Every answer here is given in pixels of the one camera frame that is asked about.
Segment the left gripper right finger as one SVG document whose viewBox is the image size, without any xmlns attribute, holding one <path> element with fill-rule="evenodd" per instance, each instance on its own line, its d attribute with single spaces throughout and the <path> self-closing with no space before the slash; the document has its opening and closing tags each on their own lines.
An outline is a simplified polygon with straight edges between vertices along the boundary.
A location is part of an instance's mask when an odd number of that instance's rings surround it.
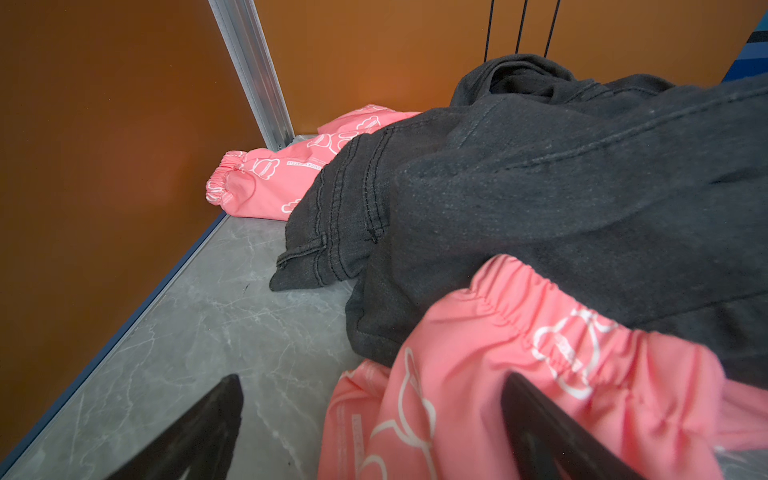
<svg viewBox="0 0 768 480">
<path fill-rule="evenodd" d="M 507 375 L 501 410 L 522 479 L 641 477 L 520 373 Z"/>
</svg>

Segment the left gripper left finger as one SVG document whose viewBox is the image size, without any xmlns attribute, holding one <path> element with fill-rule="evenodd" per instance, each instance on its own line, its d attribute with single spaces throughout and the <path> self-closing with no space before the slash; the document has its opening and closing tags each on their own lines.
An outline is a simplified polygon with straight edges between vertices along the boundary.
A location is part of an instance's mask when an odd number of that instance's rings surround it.
<svg viewBox="0 0 768 480">
<path fill-rule="evenodd" d="M 242 422 L 243 404 L 239 376 L 223 377 L 108 479 L 226 478 Z"/>
</svg>

